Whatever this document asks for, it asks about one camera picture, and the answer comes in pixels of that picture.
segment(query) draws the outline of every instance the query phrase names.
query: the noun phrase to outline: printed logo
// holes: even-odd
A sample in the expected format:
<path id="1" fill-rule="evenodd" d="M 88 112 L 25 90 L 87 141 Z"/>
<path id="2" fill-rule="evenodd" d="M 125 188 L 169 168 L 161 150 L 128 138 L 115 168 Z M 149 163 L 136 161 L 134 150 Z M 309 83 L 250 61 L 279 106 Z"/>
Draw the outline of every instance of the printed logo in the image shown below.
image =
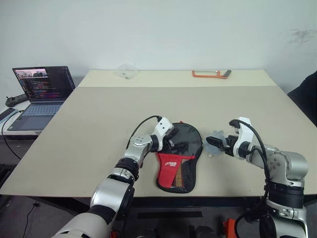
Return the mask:
<path id="1" fill-rule="evenodd" d="M 172 167 L 176 167 L 176 164 L 177 164 L 176 162 L 166 162 L 165 163 L 166 166 L 169 165 L 169 166 L 172 166 Z"/>

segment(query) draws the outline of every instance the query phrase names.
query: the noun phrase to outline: laptop screen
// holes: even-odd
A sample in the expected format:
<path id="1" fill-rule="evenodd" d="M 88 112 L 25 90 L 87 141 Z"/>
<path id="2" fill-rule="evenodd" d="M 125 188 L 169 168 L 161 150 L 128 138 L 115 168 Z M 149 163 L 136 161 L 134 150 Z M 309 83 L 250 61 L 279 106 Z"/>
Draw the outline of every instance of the laptop screen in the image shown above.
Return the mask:
<path id="1" fill-rule="evenodd" d="M 30 102 L 63 102 L 75 88 L 66 66 L 13 68 L 13 72 Z"/>

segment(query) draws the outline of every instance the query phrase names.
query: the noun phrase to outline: transparent plastic object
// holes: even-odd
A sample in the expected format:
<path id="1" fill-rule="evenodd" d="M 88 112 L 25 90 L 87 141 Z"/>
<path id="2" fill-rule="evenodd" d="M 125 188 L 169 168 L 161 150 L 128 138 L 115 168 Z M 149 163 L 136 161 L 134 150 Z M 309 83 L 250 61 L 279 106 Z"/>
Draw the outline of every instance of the transparent plastic object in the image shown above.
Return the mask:
<path id="1" fill-rule="evenodd" d="M 138 74 L 138 70 L 133 64 L 122 64 L 115 69 L 115 74 L 121 78 L 131 79 Z"/>
<path id="2" fill-rule="evenodd" d="M 210 136 L 221 139 L 223 145 L 227 146 L 227 141 L 224 137 L 223 130 L 214 130 Z M 221 155 L 224 153 L 224 151 L 220 151 L 217 147 L 215 147 L 214 145 L 210 145 L 207 142 L 204 143 L 204 147 L 209 157 L 212 157 L 213 155 Z"/>

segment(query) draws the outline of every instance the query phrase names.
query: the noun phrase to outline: laptop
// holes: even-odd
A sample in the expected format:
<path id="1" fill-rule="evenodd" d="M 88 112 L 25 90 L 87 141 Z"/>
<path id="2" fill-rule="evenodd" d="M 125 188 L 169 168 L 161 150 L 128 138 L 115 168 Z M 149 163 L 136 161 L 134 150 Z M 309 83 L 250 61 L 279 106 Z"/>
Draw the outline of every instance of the laptop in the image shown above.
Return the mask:
<path id="1" fill-rule="evenodd" d="M 75 89 L 66 66 L 13 68 L 30 105 L 7 130 L 43 130 Z"/>

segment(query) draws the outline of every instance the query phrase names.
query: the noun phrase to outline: silver robot arm segment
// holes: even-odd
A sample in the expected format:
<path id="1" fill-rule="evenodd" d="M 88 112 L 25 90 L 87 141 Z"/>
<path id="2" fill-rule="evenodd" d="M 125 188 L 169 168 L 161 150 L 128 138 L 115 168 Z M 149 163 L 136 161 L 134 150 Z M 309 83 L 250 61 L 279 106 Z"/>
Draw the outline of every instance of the silver robot arm segment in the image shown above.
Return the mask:
<path id="1" fill-rule="evenodd" d="M 106 238 L 113 222 L 123 219 L 131 205 L 139 168 L 149 152 L 162 150 L 163 138 L 174 126 L 162 118 L 151 135 L 133 136 L 123 158 L 96 188 L 88 212 L 75 216 L 53 238 Z"/>
<path id="2" fill-rule="evenodd" d="M 247 118 L 238 119 L 251 125 Z M 234 127 L 238 136 L 230 135 L 226 138 L 229 146 L 224 147 L 221 140 L 214 137 L 207 137 L 207 142 L 230 156 L 264 169 L 263 159 L 255 148 L 260 151 L 262 149 L 258 143 L 252 142 L 253 132 L 241 123 Z M 304 178 L 308 172 L 308 163 L 298 153 L 280 151 L 269 145 L 264 147 L 269 171 L 269 182 L 265 186 L 268 191 L 265 201 L 268 215 L 260 219 L 260 233 L 261 227 L 263 230 L 271 227 L 277 238 L 308 238 L 306 208 L 303 206 Z"/>

